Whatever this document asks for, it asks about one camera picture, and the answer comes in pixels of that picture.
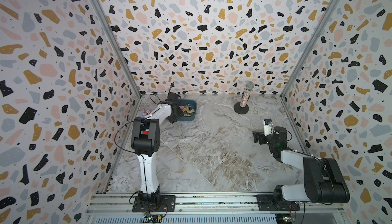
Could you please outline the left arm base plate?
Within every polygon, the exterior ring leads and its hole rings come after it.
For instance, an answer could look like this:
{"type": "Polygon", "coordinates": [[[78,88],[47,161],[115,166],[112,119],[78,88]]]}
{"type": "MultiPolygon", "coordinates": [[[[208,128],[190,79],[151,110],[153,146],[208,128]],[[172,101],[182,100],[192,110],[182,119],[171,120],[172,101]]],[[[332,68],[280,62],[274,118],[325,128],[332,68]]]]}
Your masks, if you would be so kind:
{"type": "Polygon", "coordinates": [[[155,197],[139,194],[134,200],[132,212],[174,212],[175,204],[175,195],[161,195],[155,197]]]}

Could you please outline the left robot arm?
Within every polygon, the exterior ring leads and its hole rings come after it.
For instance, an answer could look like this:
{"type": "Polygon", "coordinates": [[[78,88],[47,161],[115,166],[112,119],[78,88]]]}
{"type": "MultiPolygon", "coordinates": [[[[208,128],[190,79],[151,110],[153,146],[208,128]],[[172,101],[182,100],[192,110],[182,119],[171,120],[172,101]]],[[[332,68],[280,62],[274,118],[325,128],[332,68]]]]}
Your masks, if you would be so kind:
{"type": "Polygon", "coordinates": [[[137,155],[141,187],[137,194],[136,204],[158,208],[161,204],[160,185],[156,174],[156,153],[160,147],[160,125],[165,121],[177,122],[183,117],[184,112],[180,108],[181,96],[168,91],[165,100],[159,101],[156,108],[144,117],[136,117],[126,125],[132,125],[131,150],[124,149],[117,144],[116,132],[114,135],[115,145],[126,152],[137,155]]]}

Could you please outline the teal plastic storage box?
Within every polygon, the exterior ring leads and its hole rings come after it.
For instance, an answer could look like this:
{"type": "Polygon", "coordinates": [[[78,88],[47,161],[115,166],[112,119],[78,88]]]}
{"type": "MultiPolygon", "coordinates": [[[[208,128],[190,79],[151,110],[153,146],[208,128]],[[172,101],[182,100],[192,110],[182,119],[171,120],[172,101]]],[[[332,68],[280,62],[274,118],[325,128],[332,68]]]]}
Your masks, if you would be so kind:
{"type": "Polygon", "coordinates": [[[179,121],[193,121],[195,119],[197,111],[197,102],[195,100],[181,100],[180,108],[184,114],[178,119],[179,121]]]}

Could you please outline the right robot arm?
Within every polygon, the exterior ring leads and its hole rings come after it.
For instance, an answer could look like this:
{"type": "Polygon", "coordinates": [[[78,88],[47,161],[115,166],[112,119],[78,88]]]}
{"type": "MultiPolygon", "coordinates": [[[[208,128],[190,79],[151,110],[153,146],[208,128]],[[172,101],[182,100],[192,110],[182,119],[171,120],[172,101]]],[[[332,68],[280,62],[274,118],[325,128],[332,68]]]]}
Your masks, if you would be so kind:
{"type": "Polygon", "coordinates": [[[286,128],[274,128],[271,124],[266,124],[261,132],[252,133],[254,142],[268,145],[276,161],[303,173],[303,183],[276,186],[272,199],[266,202],[278,210],[296,202],[325,205],[348,203],[350,192],[337,161],[333,158],[317,158],[290,148],[287,133],[286,128]]]}

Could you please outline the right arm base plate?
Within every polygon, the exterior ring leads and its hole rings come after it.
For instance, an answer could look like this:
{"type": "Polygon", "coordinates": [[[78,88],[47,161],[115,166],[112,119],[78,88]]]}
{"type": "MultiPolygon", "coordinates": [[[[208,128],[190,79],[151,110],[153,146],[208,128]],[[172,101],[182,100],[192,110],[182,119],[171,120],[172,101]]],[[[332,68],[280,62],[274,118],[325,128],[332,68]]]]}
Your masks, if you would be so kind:
{"type": "Polygon", "coordinates": [[[256,195],[259,211],[299,211],[300,205],[295,201],[278,200],[272,194],[256,195]]]}

